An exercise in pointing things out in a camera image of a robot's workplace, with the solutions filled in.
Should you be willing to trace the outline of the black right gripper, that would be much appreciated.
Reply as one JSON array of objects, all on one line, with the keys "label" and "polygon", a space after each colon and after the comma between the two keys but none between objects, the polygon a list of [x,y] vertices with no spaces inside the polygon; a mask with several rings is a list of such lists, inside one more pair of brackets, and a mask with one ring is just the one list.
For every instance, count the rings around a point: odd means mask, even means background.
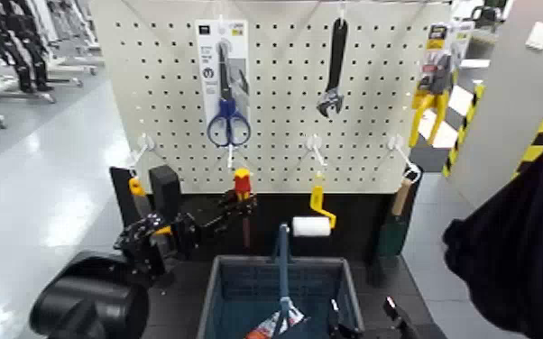
[{"label": "black right gripper", "polygon": [[[330,339],[345,338],[344,329],[339,322],[339,308],[334,299],[330,299],[327,314],[327,333]],[[392,321],[392,328],[400,333],[401,339],[446,339],[446,335],[437,324],[413,324],[410,316],[396,304],[392,297],[386,297],[383,310]]]}]

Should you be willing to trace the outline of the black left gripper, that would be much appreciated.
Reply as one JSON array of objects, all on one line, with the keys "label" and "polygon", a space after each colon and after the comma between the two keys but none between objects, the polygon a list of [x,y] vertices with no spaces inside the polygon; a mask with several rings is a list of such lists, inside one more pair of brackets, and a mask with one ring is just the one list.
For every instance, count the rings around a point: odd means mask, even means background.
[{"label": "black left gripper", "polygon": [[207,197],[200,205],[199,226],[190,214],[179,214],[167,221],[160,213],[149,213],[124,227],[115,238],[113,248],[133,266],[133,270],[148,276],[165,274],[172,261],[187,261],[193,257],[202,240],[202,231],[214,233],[226,229],[240,214],[249,218],[257,208],[257,196],[234,189],[221,196]]}]

